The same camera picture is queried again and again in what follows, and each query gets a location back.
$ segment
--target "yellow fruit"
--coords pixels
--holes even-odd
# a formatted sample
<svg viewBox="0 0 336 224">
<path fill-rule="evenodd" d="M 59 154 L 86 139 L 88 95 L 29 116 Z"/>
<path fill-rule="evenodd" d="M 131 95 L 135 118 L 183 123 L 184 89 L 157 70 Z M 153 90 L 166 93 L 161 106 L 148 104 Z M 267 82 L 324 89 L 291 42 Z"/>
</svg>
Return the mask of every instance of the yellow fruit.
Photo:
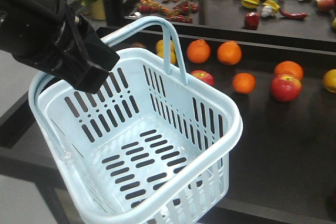
<svg viewBox="0 0 336 224">
<path fill-rule="evenodd" d="M 163 39 L 159 40 L 157 43 L 156 43 L 156 52 L 160 52 L 160 51 L 163 51 Z M 174 52 L 175 51 L 175 47 L 174 47 L 174 43 L 173 41 L 171 40 L 170 41 L 170 51 Z"/>
<path fill-rule="evenodd" d="M 163 51 L 159 51 L 156 55 L 160 56 L 163 59 Z M 177 63 L 176 54 L 172 51 L 170 52 L 170 63 L 174 65 Z"/>
<path fill-rule="evenodd" d="M 336 29 L 336 18 L 334 18 L 334 20 L 332 21 L 332 23 L 331 23 L 331 27 L 332 27 L 333 29 Z"/>
<path fill-rule="evenodd" d="M 263 2 L 263 5 L 271 7 L 274 13 L 277 13 L 280 9 L 280 6 L 274 0 L 266 0 L 265 2 Z"/>
<path fill-rule="evenodd" d="M 336 93 L 336 69 L 329 70 L 323 77 L 323 86 L 331 93 Z"/>
<path fill-rule="evenodd" d="M 241 4 L 246 8 L 254 9 L 260 5 L 260 0 L 241 0 Z"/>
</svg>

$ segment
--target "lemon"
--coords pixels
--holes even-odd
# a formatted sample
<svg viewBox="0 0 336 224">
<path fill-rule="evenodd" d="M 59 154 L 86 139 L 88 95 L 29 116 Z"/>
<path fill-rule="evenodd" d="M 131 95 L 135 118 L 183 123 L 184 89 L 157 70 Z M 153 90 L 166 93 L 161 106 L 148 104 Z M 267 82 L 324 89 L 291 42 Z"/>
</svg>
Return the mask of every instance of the lemon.
<svg viewBox="0 0 336 224">
<path fill-rule="evenodd" d="M 160 52 L 160 51 L 163 51 L 163 39 L 159 40 L 157 43 L 156 43 L 156 52 Z M 174 47 L 174 43 L 173 41 L 171 40 L 170 41 L 170 51 L 174 52 L 175 51 L 175 47 Z"/>
<path fill-rule="evenodd" d="M 323 86 L 331 93 L 336 93 L 336 69 L 329 70 L 323 77 Z"/>
<path fill-rule="evenodd" d="M 156 55 L 160 56 L 163 59 L 163 50 L 159 51 Z M 175 54 L 175 52 L 171 51 L 170 52 L 170 63 L 175 65 L 176 62 L 177 62 L 176 54 Z"/>
</svg>

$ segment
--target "red pepper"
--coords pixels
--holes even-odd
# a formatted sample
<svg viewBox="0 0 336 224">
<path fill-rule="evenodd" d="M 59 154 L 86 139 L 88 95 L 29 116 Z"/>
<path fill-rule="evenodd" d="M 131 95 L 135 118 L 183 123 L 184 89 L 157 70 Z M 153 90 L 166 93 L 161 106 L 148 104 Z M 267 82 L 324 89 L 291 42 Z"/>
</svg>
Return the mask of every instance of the red pepper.
<svg viewBox="0 0 336 224">
<path fill-rule="evenodd" d="M 304 19 L 308 16 L 307 13 L 286 13 L 281 8 L 279 9 L 279 12 L 282 16 L 290 19 Z"/>
</svg>

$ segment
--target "light blue basket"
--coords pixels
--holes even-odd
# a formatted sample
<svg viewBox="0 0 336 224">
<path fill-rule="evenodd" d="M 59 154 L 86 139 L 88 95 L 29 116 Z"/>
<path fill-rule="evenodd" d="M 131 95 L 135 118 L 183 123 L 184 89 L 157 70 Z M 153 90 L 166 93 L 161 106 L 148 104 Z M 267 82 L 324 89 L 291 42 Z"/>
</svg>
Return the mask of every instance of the light blue basket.
<svg viewBox="0 0 336 224">
<path fill-rule="evenodd" d="M 82 219 L 91 224 L 195 223 L 228 190 L 228 153 L 243 124 L 225 94 L 186 73 L 174 27 L 144 17 L 102 39 L 115 45 L 160 25 L 164 54 L 142 48 L 87 94 L 38 73 L 29 104 Z"/>
</svg>

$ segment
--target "apple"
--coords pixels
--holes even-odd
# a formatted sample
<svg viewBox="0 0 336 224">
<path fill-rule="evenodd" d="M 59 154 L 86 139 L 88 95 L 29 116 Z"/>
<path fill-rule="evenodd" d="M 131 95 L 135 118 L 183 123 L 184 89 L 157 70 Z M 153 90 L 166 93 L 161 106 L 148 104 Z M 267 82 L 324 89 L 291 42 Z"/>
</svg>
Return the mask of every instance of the apple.
<svg viewBox="0 0 336 224">
<path fill-rule="evenodd" d="M 271 95 L 279 102 L 289 102 L 299 96 L 301 82 L 290 74 L 279 74 L 271 82 Z"/>
<path fill-rule="evenodd" d="M 316 4 L 320 12 L 326 13 L 335 7 L 335 0 L 319 0 Z"/>
<path fill-rule="evenodd" d="M 259 14 L 257 12 L 247 13 L 245 15 L 245 28 L 249 30 L 257 30 L 259 25 Z"/>
<path fill-rule="evenodd" d="M 212 74 L 204 71 L 204 70 L 194 70 L 190 73 L 192 76 L 204 81 L 205 83 L 209 84 L 210 86 L 215 85 L 215 79 Z"/>
</svg>

